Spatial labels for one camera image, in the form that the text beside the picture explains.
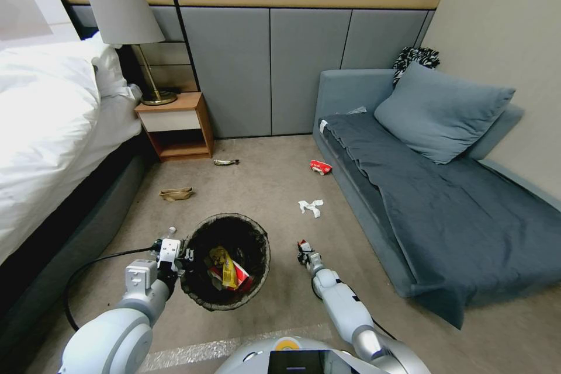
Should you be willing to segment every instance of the sofa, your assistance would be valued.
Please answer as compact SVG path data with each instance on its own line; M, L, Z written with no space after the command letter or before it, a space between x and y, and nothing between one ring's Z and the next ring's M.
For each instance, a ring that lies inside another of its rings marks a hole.
M523 111L507 105L477 142L438 165L376 121L393 76L322 72L313 137L396 292L461 328L465 307L561 280L561 213L480 163Z

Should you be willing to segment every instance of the lamp shade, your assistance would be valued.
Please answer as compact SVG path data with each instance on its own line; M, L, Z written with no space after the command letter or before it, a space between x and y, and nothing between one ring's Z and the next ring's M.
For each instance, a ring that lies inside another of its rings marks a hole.
M164 34L146 0L89 0L106 44L149 44Z

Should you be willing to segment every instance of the yellow snack wrapper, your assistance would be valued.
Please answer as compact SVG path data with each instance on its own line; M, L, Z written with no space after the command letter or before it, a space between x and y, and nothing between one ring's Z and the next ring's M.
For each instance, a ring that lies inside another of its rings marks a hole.
M236 269L226 249L222 246L215 247L209 251L209 255L215 266L222 266L222 285L237 288Z

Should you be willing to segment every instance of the crumpled tissue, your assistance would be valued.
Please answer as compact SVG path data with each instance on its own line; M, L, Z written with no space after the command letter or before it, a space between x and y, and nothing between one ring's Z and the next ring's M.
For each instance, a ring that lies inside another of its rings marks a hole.
M298 204L300 205L300 210L302 211L302 214L306 211L306 209L308 209L314 213L314 218L320 217L321 212L318 208L316 208L316 206L323 205L323 200L318 199L318 200L314 200L311 203L308 203L305 200L301 200L298 202Z

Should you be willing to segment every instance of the black and white pillow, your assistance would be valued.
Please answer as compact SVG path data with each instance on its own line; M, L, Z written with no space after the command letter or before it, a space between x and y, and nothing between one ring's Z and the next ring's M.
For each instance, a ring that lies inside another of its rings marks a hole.
M405 69L412 61L416 61L427 68L435 68L440 64L438 54L438 51L426 47L405 47L402 49L399 56L397 56L396 62L393 64L393 68L396 70L393 76L393 87L396 87L401 75L403 75L403 72L405 72Z

